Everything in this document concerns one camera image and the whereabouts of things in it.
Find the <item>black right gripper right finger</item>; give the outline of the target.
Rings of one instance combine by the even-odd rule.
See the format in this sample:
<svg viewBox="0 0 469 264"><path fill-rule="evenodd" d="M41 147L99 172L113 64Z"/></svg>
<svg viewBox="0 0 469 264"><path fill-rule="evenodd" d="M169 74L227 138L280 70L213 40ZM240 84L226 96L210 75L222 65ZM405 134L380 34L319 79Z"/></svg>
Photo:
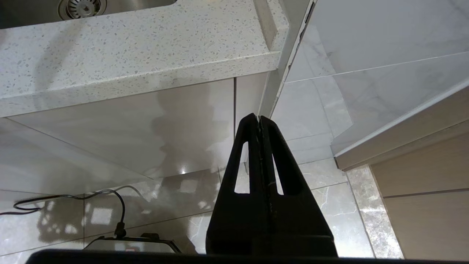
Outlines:
<svg viewBox="0 0 469 264"><path fill-rule="evenodd" d="M268 231L279 255L336 257L335 239L278 126L260 117Z"/></svg>

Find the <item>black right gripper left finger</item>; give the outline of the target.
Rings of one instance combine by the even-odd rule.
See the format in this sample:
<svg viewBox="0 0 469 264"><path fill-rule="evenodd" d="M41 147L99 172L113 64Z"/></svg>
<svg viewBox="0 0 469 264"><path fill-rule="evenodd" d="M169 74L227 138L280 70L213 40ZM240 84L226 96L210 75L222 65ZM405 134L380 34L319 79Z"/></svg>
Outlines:
<svg viewBox="0 0 469 264"><path fill-rule="evenodd" d="M263 116L240 120L206 234L208 254L274 255L272 156L265 147ZM243 146L248 146L249 193L236 193Z"/></svg>

